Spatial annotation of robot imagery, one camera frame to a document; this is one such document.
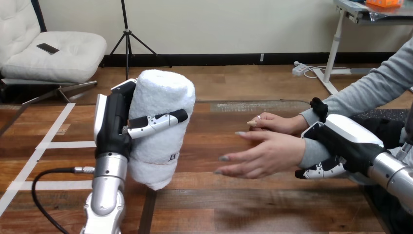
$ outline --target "desk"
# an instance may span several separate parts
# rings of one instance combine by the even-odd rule
[[[30,106],[0,136],[1,195],[64,108]],[[122,233],[384,234],[363,193],[349,180],[300,180],[294,172],[244,180],[212,173],[225,164],[219,156],[251,147],[234,132],[246,131],[246,122],[256,114],[269,111],[293,117],[308,108],[304,102],[196,103],[172,182],[155,193],[127,178]],[[93,121],[94,106],[74,106],[1,215],[1,233],[56,233],[35,207],[26,184],[46,169],[94,166],[92,146],[58,148],[58,142],[93,140]],[[71,234],[79,233],[85,223],[83,203],[91,190],[79,185],[91,179],[91,175],[52,174],[41,180],[66,185],[38,191],[38,198]]]
[[[358,25],[413,25],[413,18],[409,19],[386,19],[372,21],[369,13],[370,9],[363,4],[352,2],[349,0],[334,0],[336,11],[340,13],[337,31],[334,35],[333,45],[331,46],[330,56],[328,58],[325,73],[321,69],[314,69],[314,73],[319,78],[321,83],[330,92],[336,94],[338,90],[330,82],[331,75],[366,75],[371,69],[339,69],[333,70],[334,60],[336,59],[338,46],[340,45],[342,26],[344,18]]]

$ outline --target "human hand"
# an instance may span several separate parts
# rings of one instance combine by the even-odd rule
[[[299,165],[304,156],[305,141],[302,138],[270,131],[238,134],[246,140],[262,143],[247,151],[221,156],[220,161],[235,164],[220,167],[215,174],[248,179],[263,178]]]
[[[296,135],[301,134],[309,127],[302,115],[293,118],[283,118],[275,114],[264,112],[260,114],[260,117],[261,119],[255,117],[247,123],[251,126],[249,128],[250,131],[270,130],[277,133]]]

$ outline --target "smartphone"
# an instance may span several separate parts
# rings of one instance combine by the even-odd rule
[[[46,43],[39,44],[39,45],[37,45],[37,47],[44,50],[44,51],[46,51],[47,53],[49,53],[51,55],[56,53],[57,51],[59,51],[58,49],[56,49],[56,48],[54,48],[54,47],[52,47],[52,46],[50,46]]]

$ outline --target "black cable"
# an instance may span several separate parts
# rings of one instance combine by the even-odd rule
[[[55,169],[50,169],[46,170],[44,172],[41,172],[36,176],[36,178],[33,180],[32,184],[32,198],[33,201],[35,202],[36,206],[38,209],[42,212],[42,214],[57,228],[59,231],[61,231],[64,234],[69,234],[67,230],[65,230],[62,226],[60,226],[56,220],[54,220],[48,213],[47,211],[42,207],[42,205],[38,201],[38,197],[36,195],[36,183],[37,181],[44,175],[50,174],[50,173],[75,173],[75,168],[74,167],[66,167],[66,168],[55,168]]]

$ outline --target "towel label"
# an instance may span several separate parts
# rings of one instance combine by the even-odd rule
[[[170,161],[172,161],[172,160],[176,159],[178,156],[179,156],[179,152],[172,154],[172,155],[170,156],[170,158],[169,158],[168,162],[170,162]]]

